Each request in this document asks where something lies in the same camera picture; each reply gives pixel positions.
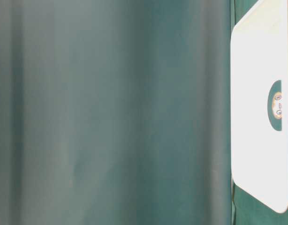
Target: green curtain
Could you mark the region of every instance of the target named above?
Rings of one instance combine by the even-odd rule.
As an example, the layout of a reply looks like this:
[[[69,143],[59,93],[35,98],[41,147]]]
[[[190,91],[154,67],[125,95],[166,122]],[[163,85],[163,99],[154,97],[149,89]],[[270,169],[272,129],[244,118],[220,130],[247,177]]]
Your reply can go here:
[[[0,225],[227,225],[225,0],[0,0]]]
[[[231,0],[231,27],[237,23],[257,0]],[[234,225],[288,225],[288,210],[279,214],[236,185],[233,193]]]

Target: white device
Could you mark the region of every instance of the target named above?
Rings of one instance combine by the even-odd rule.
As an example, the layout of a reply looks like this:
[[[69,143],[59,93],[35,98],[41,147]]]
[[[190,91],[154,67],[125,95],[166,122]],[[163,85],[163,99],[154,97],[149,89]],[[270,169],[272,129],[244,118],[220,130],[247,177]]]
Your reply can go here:
[[[231,163],[236,185],[288,208],[288,0],[259,0],[231,37]]]

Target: green backdrop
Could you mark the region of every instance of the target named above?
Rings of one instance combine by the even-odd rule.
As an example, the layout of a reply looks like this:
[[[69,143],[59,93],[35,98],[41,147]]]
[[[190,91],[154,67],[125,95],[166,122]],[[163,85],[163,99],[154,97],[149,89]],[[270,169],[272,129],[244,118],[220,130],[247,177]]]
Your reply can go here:
[[[231,0],[231,27],[257,0]],[[263,205],[239,187],[234,186],[234,225],[288,225],[288,210],[279,214]]]
[[[0,225],[231,221],[226,0],[0,0]]]

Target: green cloth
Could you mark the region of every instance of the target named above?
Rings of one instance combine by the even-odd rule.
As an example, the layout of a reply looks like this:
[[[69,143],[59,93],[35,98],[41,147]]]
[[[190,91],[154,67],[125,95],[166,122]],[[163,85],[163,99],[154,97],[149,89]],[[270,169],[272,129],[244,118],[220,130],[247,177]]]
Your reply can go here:
[[[0,0],[0,225],[230,224],[226,0]]]
[[[257,0],[231,0],[231,26],[233,18],[238,22]],[[234,186],[233,193],[234,225],[288,225],[288,210],[279,214],[260,201]]]

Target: teal fabric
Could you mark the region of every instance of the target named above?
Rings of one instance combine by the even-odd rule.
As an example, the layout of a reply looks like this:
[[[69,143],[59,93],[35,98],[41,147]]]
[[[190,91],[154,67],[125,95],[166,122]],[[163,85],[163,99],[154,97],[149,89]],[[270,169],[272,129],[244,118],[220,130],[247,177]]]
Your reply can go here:
[[[225,0],[0,0],[0,225],[230,224]]]
[[[235,18],[235,23],[257,2],[257,0],[232,1],[234,9],[231,9],[231,18]],[[234,225],[288,225],[288,210],[283,214],[276,213],[236,185],[233,207]]]

